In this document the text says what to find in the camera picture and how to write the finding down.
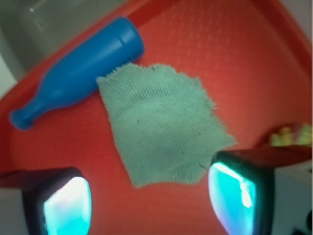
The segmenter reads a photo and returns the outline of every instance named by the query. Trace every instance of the red plastic surface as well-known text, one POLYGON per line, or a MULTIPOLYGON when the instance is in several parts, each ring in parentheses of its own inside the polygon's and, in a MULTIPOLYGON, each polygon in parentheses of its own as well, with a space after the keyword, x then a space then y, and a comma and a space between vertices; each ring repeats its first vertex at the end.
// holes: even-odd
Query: red plastic surface
POLYGON ((122 15, 134 22, 145 43, 138 63, 165 63, 201 78, 217 103, 216 115, 238 141, 233 149, 255 146, 273 127, 311 123, 312 48, 286 23, 288 15, 277 20, 277 11, 264 10, 275 1, 264 0, 262 7, 256 2, 138 0, 102 19, 34 68, 0 101, 0 171, 81 169, 92 190, 90 234, 225 234, 210 204, 207 177, 193 186, 132 187, 99 93, 47 113, 29 131, 13 129, 7 116, 34 95, 40 78, 58 59, 122 15), (283 22, 282 33, 277 26, 283 22))

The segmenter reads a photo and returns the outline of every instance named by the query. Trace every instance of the blue plastic bottle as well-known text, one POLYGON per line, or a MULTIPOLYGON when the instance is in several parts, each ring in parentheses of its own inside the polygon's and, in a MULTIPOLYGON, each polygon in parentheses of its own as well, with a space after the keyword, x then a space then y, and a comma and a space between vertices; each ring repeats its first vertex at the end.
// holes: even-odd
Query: blue plastic bottle
POLYGON ((116 19, 48 71, 36 96, 12 112, 12 125, 26 130, 47 111, 78 103, 97 89, 96 77, 134 62, 143 52, 144 44, 134 25, 126 18, 116 19))

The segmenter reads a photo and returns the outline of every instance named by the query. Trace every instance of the textured red surface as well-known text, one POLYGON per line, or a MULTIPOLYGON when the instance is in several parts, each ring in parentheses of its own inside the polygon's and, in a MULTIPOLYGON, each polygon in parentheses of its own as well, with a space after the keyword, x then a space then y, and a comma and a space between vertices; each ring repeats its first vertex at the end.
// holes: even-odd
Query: textured red surface
POLYGON ((238 141, 233 148, 253 147, 275 126, 311 123, 312 80, 257 5, 248 0, 173 0, 156 8, 156 2, 131 2, 99 22, 38 65, 0 101, 0 170, 78 167, 92 190, 91 234, 225 234, 212 211, 207 177, 194 186, 132 187, 99 93, 42 116, 29 131, 15 130, 7 121, 10 111, 33 96, 58 58, 112 17, 130 15, 146 46, 139 63, 164 63, 199 76, 217 103, 216 115, 238 141), (130 9, 145 4, 151 5, 139 11, 146 12, 140 22, 130 9))

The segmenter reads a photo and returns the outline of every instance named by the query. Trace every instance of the towel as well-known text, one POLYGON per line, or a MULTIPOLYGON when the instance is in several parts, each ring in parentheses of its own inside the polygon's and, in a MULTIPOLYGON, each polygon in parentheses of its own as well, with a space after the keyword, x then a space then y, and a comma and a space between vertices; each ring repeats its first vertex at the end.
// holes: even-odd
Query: towel
POLYGON ((135 188, 195 184, 214 154, 235 143, 198 78, 166 65, 128 63, 97 78, 114 142, 135 188))

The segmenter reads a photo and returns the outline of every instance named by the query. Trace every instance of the glowing blue panel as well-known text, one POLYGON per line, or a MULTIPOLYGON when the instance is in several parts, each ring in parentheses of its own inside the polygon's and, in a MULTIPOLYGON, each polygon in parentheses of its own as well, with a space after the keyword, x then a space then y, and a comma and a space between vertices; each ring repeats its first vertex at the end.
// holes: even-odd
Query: glowing blue panel
POLYGON ((214 212, 228 234, 253 234, 255 184, 221 162, 210 167, 208 182, 214 212))
POLYGON ((44 203, 49 235, 86 235, 91 220, 91 192, 83 177, 74 177, 44 203))

